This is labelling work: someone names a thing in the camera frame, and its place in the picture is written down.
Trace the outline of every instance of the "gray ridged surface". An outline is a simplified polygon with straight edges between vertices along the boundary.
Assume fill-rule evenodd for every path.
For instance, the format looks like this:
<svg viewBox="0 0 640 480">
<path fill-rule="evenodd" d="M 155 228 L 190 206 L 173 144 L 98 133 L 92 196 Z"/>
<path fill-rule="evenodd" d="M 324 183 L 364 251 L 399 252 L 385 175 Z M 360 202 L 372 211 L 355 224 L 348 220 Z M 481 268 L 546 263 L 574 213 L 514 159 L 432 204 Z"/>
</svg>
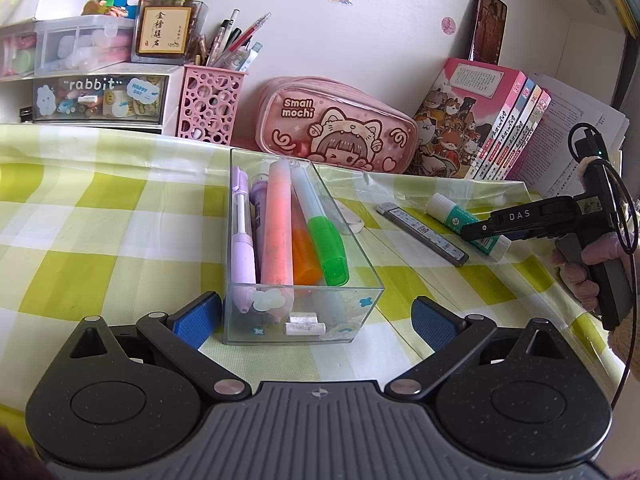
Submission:
<svg viewBox="0 0 640 480">
<path fill-rule="evenodd" d="M 51 464 L 61 480 L 603 480 L 589 465 L 538 475 L 476 462 L 449 444 L 426 411 L 368 382 L 263 383 L 220 404 L 164 459 L 114 472 Z"/>
</svg>

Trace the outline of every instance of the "pink round sticker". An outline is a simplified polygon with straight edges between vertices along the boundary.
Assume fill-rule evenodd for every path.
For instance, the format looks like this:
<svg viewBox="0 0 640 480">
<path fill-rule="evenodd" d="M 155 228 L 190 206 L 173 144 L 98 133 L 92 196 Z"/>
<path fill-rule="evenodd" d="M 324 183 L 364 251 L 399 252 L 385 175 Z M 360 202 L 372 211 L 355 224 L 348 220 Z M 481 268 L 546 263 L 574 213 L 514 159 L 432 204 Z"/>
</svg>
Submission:
<svg viewBox="0 0 640 480">
<path fill-rule="evenodd" d="M 449 36 L 456 31 L 456 22 L 453 21 L 453 18 L 449 16 L 445 16 L 440 23 L 442 27 L 442 31 Z"/>
</svg>

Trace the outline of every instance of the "red pen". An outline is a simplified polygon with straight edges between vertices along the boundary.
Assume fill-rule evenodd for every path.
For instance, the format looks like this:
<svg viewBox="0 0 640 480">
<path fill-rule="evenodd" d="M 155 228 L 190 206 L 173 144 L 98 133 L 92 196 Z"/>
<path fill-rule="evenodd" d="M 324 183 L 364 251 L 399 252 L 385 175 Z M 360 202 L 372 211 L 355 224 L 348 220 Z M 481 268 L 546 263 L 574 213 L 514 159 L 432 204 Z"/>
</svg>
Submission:
<svg viewBox="0 0 640 480">
<path fill-rule="evenodd" d="M 228 49 L 226 49 L 222 55 L 216 60 L 213 64 L 214 67 L 223 66 L 231 57 L 231 55 L 238 50 L 242 46 L 242 44 L 250 37 L 256 30 L 260 29 L 264 25 L 271 16 L 270 12 L 267 12 L 263 17 L 261 17 L 257 22 L 255 22 L 251 27 L 249 27 L 242 36 L 240 36 L 237 40 L 235 40 Z"/>
</svg>

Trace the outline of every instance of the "white pen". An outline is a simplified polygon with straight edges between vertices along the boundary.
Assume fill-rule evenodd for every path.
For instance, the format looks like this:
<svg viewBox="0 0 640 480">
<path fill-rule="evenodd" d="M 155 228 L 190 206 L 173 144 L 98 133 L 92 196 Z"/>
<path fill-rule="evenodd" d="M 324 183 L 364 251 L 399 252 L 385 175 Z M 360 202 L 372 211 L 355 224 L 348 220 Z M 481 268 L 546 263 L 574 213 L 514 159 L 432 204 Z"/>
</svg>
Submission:
<svg viewBox="0 0 640 480">
<path fill-rule="evenodd" d="M 234 9 L 234 12 L 231 13 L 231 18 L 229 18 L 229 22 L 226 24 L 224 36 L 222 36 L 222 41 L 220 41 L 222 50 L 225 49 L 226 42 L 229 41 L 231 31 L 234 29 L 234 21 L 238 19 L 239 13 L 240 11 L 238 9 Z"/>
</svg>

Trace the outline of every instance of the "book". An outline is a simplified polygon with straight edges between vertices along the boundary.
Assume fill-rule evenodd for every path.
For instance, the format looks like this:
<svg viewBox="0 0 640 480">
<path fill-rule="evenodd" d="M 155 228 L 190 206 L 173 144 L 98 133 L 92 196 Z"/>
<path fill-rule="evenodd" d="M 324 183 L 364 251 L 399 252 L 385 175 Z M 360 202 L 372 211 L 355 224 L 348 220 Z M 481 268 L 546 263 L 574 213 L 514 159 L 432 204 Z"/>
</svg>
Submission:
<svg viewBox="0 0 640 480">
<path fill-rule="evenodd" d="M 622 145 L 628 119 L 603 102 L 552 77 L 540 74 L 529 77 L 545 89 L 551 103 L 509 178 L 522 180 L 529 190 L 543 197 L 576 195 L 582 191 L 582 186 L 576 176 L 577 164 L 567 144 L 571 128 L 577 123 L 592 124 L 602 134 L 607 151 L 612 153 Z"/>
<path fill-rule="evenodd" d="M 498 171 L 500 170 L 501 167 L 503 167 L 505 160 L 511 154 L 514 144 L 520 137 L 520 134 L 522 133 L 525 127 L 525 124 L 529 120 L 529 117 L 533 111 L 533 108 L 536 106 L 536 103 L 540 98 L 540 94 L 542 94 L 542 88 L 540 88 L 538 85 L 535 85 L 533 87 L 533 90 L 531 91 L 531 94 L 529 95 L 529 100 L 527 101 L 527 104 L 525 105 L 524 109 L 522 110 L 522 113 L 520 114 L 520 117 L 518 118 L 518 122 L 516 122 L 516 125 L 513 128 L 513 133 L 507 139 L 496 161 L 491 165 L 491 167 L 487 171 L 487 175 L 485 179 L 497 180 Z"/>
<path fill-rule="evenodd" d="M 507 120 L 504 123 L 504 126 L 500 129 L 500 132 L 498 132 L 498 134 L 495 136 L 495 139 L 492 142 L 492 145 L 489 148 L 484 161 L 482 161 L 480 169 L 476 174 L 476 178 L 487 178 L 489 168 L 495 162 L 496 158 L 500 154 L 501 148 L 504 147 L 505 142 L 513 132 L 513 127 L 518 121 L 523 108 L 527 104 L 529 95 L 531 94 L 531 91 L 533 90 L 533 87 L 535 85 L 536 84 L 531 79 L 527 79 L 527 81 L 524 83 L 524 86 L 520 91 L 520 95 L 518 96 L 518 99 L 516 100 L 513 108 L 511 109 L 511 112 L 509 113 L 509 117 L 507 117 Z"/>
<path fill-rule="evenodd" d="M 548 93 L 546 93 L 543 90 L 542 93 L 540 94 L 538 102 L 536 102 L 536 105 L 534 106 L 533 111 L 529 116 L 529 119 L 527 120 L 526 124 L 524 125 L 524 128 L 522 129 L 520 135 L 518 136 L 518 139 L 516 139 L 513 145 L 513 149 L 511 150 L 511 153 L 509 154 L 507 159 L 504 161 L 503 167 L 500 168 L 500 171 L 497 174 L 497 180 L 505 179 L 505 177 L 511 171 L 511 168 L 513 168 L 513 166 L 516 164 L 518 158 L 520 157 L 525 147 L 527 146 L 527 143 L 530 141 L 531 136 L 533 135 L 533 133 L 536 131 L 536 128 L 540 124 L 540 121 L 542 120 L 542 117 L 546 109 L 548 108 L 550 102 L 551 102 L 551 97 L 549 96 Z"/>
<path fill-rule="evenodd" d="M 476 0 L 474 31 L 471 35 L 467 59 L 497 65 L 504 26 L 507 22 L 507 6 L 500 0 Z"/>
<path fill-rule="evenodd" d="M 449 58 L 418 108 L 408 174 L 472 178 L 526 81 L 519 70 Z"/>
</svg>

